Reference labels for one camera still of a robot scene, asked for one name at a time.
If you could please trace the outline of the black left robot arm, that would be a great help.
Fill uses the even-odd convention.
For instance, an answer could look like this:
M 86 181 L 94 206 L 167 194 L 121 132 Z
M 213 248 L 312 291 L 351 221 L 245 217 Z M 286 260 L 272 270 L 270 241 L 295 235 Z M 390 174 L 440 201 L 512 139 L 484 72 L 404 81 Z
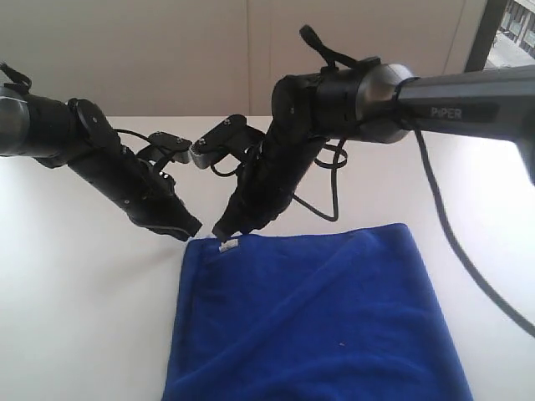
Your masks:
M 187 241 L 201 223 L 176 195 L 163 171 L 182 153 L 151 143 L 133 152 L 102 110 L 87 99 L 66 103 L 1 87 L 1 155 L 24 156 L 54 169 L 68 166 L 119 207 L 136 226 Z

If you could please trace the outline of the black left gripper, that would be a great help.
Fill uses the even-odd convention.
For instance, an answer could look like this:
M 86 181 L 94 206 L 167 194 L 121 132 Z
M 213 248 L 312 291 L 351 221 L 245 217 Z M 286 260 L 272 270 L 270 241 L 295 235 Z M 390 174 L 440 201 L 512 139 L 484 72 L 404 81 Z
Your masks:
M 149 171 L 123 145 L 90 151 L 69 168 L 118 206 L 135 225 L 188 241 L 202 223 L 180 202 L 167 182 Z

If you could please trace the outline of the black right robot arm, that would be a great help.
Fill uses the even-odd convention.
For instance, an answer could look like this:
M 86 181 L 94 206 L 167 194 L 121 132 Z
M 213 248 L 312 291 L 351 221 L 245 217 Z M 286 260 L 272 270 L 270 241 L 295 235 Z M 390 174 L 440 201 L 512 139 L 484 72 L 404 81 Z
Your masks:
M 214 235 L 226 241 L 275 220 L 327 141 L 387 145 L 412 130 L 513 142 L 533 173 L 533 67 L 418 78 L 402 65 L 381 64 L 284 77 L 273 90 L 271 124 Z

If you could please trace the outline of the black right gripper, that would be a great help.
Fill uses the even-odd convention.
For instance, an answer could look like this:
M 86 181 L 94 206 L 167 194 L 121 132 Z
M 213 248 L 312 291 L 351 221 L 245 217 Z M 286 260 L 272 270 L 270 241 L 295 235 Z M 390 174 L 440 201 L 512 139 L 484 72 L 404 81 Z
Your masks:
M 228 241 L 237 233 L 247 234 L 276 220 L 288 208 L 325 143 L 325 137 L 308 131 L 292 132 L 270 125 L 212 234 L 219 241 Z

